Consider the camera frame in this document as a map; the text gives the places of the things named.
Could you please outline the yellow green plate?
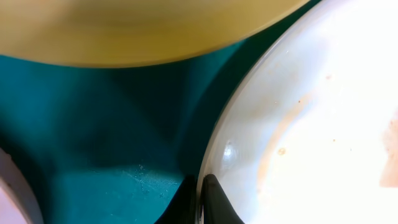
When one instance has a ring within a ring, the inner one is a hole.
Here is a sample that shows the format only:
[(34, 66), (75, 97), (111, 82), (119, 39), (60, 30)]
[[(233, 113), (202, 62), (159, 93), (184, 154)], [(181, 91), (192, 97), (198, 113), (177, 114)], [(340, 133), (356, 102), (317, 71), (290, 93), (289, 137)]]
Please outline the yellow green plate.
[(306, 0), (1, 0), (1, 54), (74, 67), (140, 67), (236, 43)]

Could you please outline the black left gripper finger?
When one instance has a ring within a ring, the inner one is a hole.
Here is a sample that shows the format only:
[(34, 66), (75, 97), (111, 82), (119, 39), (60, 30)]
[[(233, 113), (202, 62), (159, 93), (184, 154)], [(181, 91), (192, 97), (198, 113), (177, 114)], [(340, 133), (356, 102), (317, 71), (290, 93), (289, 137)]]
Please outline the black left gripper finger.
[(243, 224), (213, 174), (204, 177), (200, 205), (204, 224)]

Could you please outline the cream white plate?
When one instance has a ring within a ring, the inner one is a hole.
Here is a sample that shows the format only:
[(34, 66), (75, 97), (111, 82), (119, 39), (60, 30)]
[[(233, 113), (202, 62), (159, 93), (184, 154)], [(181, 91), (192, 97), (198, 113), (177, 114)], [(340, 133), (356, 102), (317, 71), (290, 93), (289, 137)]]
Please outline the cream white plate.
[(244, 223), (397, 222), (397, 2), (321, 1), (224, 108), (198, 183)]

